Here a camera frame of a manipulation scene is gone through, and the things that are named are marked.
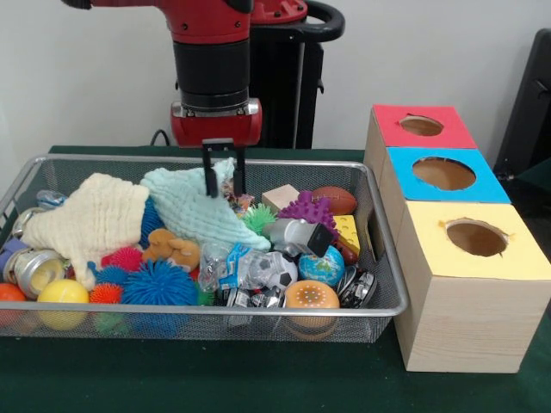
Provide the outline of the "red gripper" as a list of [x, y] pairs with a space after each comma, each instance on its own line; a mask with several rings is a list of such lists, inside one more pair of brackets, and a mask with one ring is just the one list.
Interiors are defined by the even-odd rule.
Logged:
[[204, 112], [184, 106], [182, 102], [172, 103], [170, 123], [173, 137], [180, 147], [201, 147], [208, 196], [218, 196], [217, 175], [211, 164], [211, 153], [220, 148], [221, 139], [231, 139], [231, 148], [236, 154], [233, 193], [242, 196], [246, 192], [245, 146], [259, 142], [262, 121], [263, 110], [257, 98], [250, 98], [245, 105], [222, 112]]

